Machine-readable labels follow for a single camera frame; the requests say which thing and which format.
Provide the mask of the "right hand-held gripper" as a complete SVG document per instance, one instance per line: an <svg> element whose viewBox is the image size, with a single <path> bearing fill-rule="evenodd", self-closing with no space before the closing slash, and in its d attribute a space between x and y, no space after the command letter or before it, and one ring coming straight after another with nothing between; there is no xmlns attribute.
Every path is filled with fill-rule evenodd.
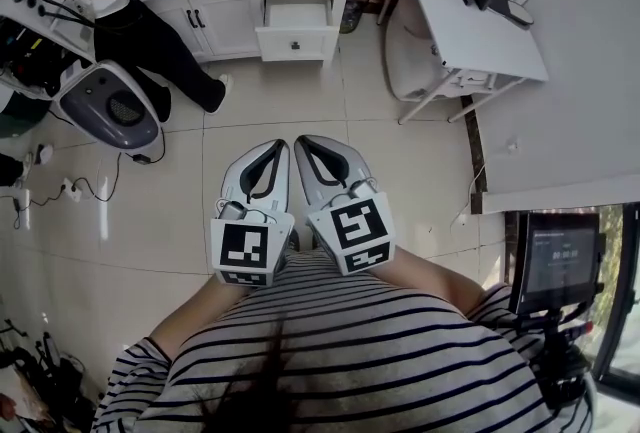
<svg viewBox="0 0 640 433"><path fill-rule="evenodd" d="M390 261L395 227L387 195L353 147L301 135L294 153L308 204L306 225L344 276Z"/></svg>

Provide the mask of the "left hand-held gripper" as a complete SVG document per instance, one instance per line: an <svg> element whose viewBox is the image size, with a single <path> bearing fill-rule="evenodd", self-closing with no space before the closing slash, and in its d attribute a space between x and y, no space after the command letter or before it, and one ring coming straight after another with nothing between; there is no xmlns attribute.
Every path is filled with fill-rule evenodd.
<svg viewBox="0 0 640 433"><path fill-rule="evenodd" d="M290 150L283 139L262 143L226 170L210 220L211 266L224 284L272 285L294 229L288 212Z"/></svg>

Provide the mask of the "white cabinet drawer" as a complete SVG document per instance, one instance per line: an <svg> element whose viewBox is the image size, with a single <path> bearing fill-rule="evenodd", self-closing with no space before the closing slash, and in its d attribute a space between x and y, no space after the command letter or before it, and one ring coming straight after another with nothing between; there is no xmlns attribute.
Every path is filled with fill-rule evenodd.
<svg viewBox="0 0 640 433"><path fill-rule="evenodd" d="M265 62L333 58L338 38L331 0L265 0L264 21L255 28Z"/></svg>

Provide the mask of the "person's left forearm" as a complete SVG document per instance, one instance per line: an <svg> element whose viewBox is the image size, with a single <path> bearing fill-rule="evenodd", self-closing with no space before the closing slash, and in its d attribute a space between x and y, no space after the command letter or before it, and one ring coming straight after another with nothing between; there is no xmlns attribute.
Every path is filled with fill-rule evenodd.
<svg viewBox="0 0 640 433"><path fill-rule="evenodd" d="M230 285L212 276L191 298L161 321L150 338L171 360L194 334L218 320L251 292L250 287Z"/></svg>

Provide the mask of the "person's right forearm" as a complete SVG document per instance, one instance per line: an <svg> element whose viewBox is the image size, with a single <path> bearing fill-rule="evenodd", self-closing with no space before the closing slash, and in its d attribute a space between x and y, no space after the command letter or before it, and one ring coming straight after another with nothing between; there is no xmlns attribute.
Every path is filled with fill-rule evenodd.
<svg viewBox="0 0 640 433"><path fill-rule="evenodd" d="M467 317L481 302L484 289L456 271L421 258L400 246L394 257L368 270L377 279L402 289L434 298L461 317Z"/></svg>

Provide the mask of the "person's striped shirt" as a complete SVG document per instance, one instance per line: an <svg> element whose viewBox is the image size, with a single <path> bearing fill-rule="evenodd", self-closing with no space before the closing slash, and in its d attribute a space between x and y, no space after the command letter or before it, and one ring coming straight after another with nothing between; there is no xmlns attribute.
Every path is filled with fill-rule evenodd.
<svg viewBox="0 0 640 433"><path fill-rule="evenodd" d="M511 289L461 317L322 249L287 251L171 360L150 338L117 358L91 433L591 433L596 398L550 410Z"/></svg>

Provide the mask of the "white cabinet door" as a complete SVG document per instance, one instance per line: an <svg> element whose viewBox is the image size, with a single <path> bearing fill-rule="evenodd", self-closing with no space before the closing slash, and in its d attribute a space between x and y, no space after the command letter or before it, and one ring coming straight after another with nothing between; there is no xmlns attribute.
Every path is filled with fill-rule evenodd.
<svg viewBox="0 0 640 433"><path fill-rule="evenodd" d="M204 60L206 55L205 48L196 29L189 21L185 8L182 6L160 6L159 8L151 6L151 10L178 33L181 40L198 61Z"/></svg>
<svg viewBox="0 0 640 433"><path fill-rule="evenodd" d="M217 59L256 57L263 0L190 0L194 20Z"/></svg>

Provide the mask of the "white chair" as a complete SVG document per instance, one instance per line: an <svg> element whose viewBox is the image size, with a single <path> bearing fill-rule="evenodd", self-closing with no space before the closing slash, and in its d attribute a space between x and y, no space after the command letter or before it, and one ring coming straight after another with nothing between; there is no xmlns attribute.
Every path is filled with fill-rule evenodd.
<svg viewBox="0 0 640 433"><path fill-rule="evenodd" d="M418 0L398 0L386 25L385 65L391 93L419 102L447 73Z"/></svg>

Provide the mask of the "grey dome appliance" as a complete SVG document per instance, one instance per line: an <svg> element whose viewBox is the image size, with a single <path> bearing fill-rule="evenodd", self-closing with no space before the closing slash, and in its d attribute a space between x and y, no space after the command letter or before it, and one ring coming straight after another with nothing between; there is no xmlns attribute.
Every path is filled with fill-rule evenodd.
<svg viewBox="0 0 640 433"><path fill-rule="evenodd" d="M153 145L161 124L142 88L121 66L105 60L62 72L54 97L65 119L85 135L125 152Z"/></svg>

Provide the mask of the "black monitor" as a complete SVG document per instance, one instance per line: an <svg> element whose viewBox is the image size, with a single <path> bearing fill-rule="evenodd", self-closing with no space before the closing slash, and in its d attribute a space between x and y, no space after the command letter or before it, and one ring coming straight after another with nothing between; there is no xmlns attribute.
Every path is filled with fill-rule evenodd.
<svg viewBox="0 0 640 433"><path fill-rule="evenodd" d="M524 316L591 302L605 246L597 213L522 215L509 309Z"/></svg>

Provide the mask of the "white side table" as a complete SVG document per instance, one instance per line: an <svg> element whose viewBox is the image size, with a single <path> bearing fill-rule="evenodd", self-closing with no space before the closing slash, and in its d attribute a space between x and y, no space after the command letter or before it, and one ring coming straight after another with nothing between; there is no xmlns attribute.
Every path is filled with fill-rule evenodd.
<svg viewBox="0 0 640 433"><path fill-rule="evenodd" d="M505 17L463 0L417 0L441 63L447 74L436 79L423 98L398 123L403 125L436 96L468 72L482 72L492 79L507 77L508 82L488 92L481 100L448 118L455 122L526 81L546 82L549 75L531 32L518 28ZM391 0L384 0L377 22L382 23Z"/></svg>

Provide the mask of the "black tripod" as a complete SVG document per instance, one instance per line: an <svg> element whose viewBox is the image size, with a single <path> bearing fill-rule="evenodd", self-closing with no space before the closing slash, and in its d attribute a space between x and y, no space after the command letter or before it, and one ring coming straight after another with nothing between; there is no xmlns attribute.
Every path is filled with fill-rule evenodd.
<svg viewBox="0 0 640 433"><path fill-rule="evenodd" d="M540 329L544 334L543 347L532 358L531 367L547 407L554 412L578 404L587 393L590 363L576 341L590 333L593 324L584 321L562 329L587 308L588 303L582 302L567 315L561 309L550 309L545 315L525 315L516 321L519 333Z"/></svg>

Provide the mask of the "black oval device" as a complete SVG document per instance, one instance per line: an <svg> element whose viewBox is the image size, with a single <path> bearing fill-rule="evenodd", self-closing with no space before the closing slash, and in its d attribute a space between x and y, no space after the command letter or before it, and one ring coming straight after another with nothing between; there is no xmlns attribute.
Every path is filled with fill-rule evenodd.
<svg viewBox="0 0 640 433"><path fill-rule="evenodd" d="M534 24L531 14L513 0L475 0L475 3L481 11L499 15L521 29L528 30Z"/></svg>

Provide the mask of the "white trolley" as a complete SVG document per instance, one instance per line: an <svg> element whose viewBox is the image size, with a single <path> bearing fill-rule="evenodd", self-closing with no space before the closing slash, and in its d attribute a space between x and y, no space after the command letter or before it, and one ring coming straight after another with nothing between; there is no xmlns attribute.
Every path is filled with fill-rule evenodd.
<svg viewBox="0 0 640 433"><path fill-rule="evenodd" d="M74 0L0 0L0 84L55 99L96 65L93 35Z"/></svg>

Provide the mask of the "pile of black equipment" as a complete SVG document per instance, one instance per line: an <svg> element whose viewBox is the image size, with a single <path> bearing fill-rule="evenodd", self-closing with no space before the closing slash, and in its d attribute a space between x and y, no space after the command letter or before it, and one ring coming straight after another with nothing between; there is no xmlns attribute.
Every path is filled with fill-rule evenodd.
<svg viewBox="0 0 640 433"><path fill-rule="evenodd" d="M44 333L32 341L0 319L0 418L24 433L90 433L95 404L82 390L84 368Z"/></svg>

